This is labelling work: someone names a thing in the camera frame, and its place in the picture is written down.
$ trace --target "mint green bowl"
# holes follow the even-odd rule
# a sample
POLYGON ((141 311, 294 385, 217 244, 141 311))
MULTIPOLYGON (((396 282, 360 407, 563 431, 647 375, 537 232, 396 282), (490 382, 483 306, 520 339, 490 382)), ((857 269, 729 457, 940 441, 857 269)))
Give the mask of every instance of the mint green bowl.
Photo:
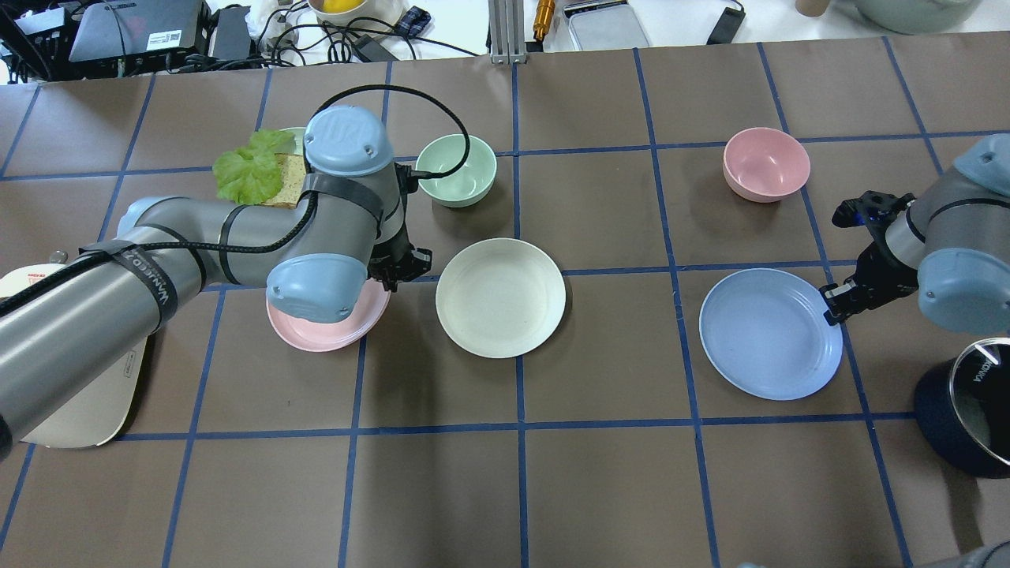
MULTIPOLYGON (((446 172, 460 162, 463 149, 463 134, 442 136, 424 147, 414 167, 422 172, 446 172)), ((439 180, 420 180, 420 185, 438 204, 466 207, 488 194, 497 172, 498 161, 488 143, 470 136, 470 156, 459 172, 439 180)))

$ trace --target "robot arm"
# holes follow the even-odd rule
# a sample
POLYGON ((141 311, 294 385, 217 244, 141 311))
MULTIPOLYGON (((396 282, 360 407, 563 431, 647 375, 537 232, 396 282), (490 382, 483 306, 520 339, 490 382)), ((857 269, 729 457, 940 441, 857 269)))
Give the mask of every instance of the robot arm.
POLYGON ((313 173, 294 210, 144 199, 49 289, 0 303, 0 459, 208 283, 266 287, 280 310, 335 322, 369 276, 395 290, 430 269, 404 224, 412 180, 375 115, 327 105, 305 155, 313 173))
POLYGON ((835 324, 919 290, 919 308, 953 332, 1010 328, 1010 134, 958 157, 920 199, 867 192, 843 202, 836 226, 874 239, 855 274, 820 289, 835 324))

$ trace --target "light blue joint cap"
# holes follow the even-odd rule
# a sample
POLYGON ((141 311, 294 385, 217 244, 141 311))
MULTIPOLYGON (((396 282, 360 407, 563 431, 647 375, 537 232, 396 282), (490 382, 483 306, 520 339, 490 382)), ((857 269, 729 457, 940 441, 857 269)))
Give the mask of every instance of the light blue joint cap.
POLYGON ((374 174, 393 161, 386 126, 360 106, 332 106, 305 128, 305 156, 320 172, 340 178, 374 174))
POLYGON ((147 212, 155 205, 158 205, 162 201, 168 199, 177 199, 178 195, 170 195, 168 197, 141 197, 136 201, 130 203, 126 213, 119 218, 119 226, 116 227, 116 236, 121 236, 127 230, 136 226, 136 221, 140 220, 140 217, 147 212))
POLYGON ((288 259, 267 276, 267 299, 277 309, 316 323, 343 321, 355 309, 368 270, 345 255, 316 253, 288 259))
POLYGON ((919 264, 919 309, 951 332, 1010 329, 1010 266, 972 249, 940 249, 919 264))
POLYGON ((953 167, 982 187, 1010 197, 1010 134, 982 138, 958 156, 953 167))

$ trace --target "screwdriver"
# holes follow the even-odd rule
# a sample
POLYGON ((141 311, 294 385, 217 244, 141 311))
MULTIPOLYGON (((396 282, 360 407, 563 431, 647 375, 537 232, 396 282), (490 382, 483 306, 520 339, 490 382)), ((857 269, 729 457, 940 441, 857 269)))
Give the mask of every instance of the screwdriver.
POLYGON ((540 0, 536 4, 536 17, 533 18, 533 39, 543 41, 550 30, 550 19, 554 17, 554 0, 540 0))

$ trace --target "black pot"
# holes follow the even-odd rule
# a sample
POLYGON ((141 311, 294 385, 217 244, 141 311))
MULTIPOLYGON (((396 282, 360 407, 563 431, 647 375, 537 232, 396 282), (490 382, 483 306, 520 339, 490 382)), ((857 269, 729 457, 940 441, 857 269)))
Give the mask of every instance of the black pot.
POLYGON ((983 340, 930 369, 915 388, 930 446, 977 477, 1010 477, 1010 340, 983 340))

